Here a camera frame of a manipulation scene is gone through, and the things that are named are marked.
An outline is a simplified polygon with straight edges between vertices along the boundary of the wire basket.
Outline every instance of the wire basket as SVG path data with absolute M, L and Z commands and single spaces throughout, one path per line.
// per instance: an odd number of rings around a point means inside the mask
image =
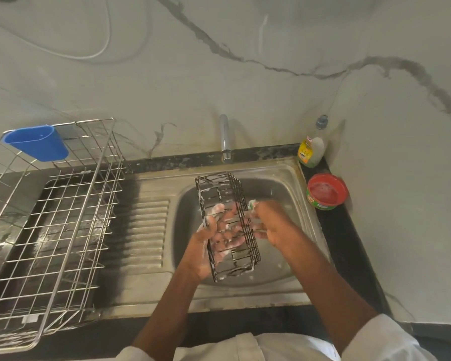
M 232 240 L 239 236 L 245 237 L 245 242 L 237 247 L 230 248 L 227 244 L 222 246 L 225 248 L 223 251 L 227 251 L 227 254 L 220 262 L 216 261 L 209 240 L 207 252 L 214 282 L 219 282 L 228 276 L 239 276 L 242 273 L 254 270 L 254 267 L 261 260 L 261 255 L 259 254 L 254 232 L 249 226 L 251 220 L 245 217 L 247 202 L 241 182 L 229 172 L 199 176 L 195 181 L 203 225 L 207 226 L 208 215 L 214 215 L 216 218 L 219 218 L 235 206 L 237 213 L 228 220 L 228 228 L 234 225 L 241 226 L 241 231 L 236 233 Z M 214 211 L 218 204 L 224 204 L 223 211 Z
M 69 151 L 55 162 L 0 138 L 0 353 L 28 350 L 44 334 L 94 318 L 99 254 L 130 170 L 114 123 L 54 125 Z

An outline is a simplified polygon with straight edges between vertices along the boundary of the blue plastic cup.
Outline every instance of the blue plastic cup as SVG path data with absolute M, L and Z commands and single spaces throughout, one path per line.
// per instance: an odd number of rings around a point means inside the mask
M 3 142 L 41 162 L 60 161 L 69 155 L 55 127 L 42 125 L 7 133 Z

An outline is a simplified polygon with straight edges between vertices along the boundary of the white sleeve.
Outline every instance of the white sleeve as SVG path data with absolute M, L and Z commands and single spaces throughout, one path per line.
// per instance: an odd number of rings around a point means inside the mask
M 154 361 L 147 353 L 137 347 L 126 347 L 115 357 L 117 361 Z
M 381 314 L 356 334 L 343 352 L 342 361 L 436 361 L 387 315 Z

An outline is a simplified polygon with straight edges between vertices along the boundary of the white cable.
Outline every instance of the white cable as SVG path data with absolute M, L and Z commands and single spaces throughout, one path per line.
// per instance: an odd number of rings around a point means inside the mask
M 102 47 L 101 50 L 99 50 L 97 53 L 95 54 L 91 54 L 89 56 L 72 56 L 72 55 L 68 55 L 68 54 L 62 54 L 62 53 L 58 53 L 58 52 L 54 52 L 53 50 L 41 47 L 37 44 L 35 44 L 34 42 L 25 39 L 17 34 L 15 34 L 13 31 L 6 29 L 4 26 L 0 25 L 0 28 L 5 30 L 6 32 L 8 32 L 9 34 L 12 34 L 13 36 L 15 36 L 16 38 L 20 39 L 21 41 L 23 41 L 25 44 L 28 44 L 31 47 L 40 49 L 44 52 L 53 54 L 54 56 L 59 56 L 59 57 L 63 57 L 63 58 L 68 58 L 70 60 L 91 60 L 92 58 L 96 58 L 99 55 L 101 55 L 103 52 L 105 52 L 105 50 L 108 48 L 108 45 L 110 44 L 110 39 L 112 37 L 112 24 L 110 22 L 110 9 L 108 8 L 108 1 L 104 0 L 105 3 L 105 10 L 106 10 L 106 16 L 107 16 L 107 29 L 108 29 L 108 36 L 107 36 L 107 41 L 105 42 L 105 45 Z

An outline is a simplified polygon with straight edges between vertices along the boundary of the forearm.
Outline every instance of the forearm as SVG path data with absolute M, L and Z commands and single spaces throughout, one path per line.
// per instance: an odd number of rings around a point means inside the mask
M 279 250 L 317 309 L 339 353 L 377 313 L 295 225 L 284 227 Z
M 171 361 L 184 335 L 187 311 L 199 281 L 196 274 L 179 265 L 132 346 L 144 350 L 155 361 Z

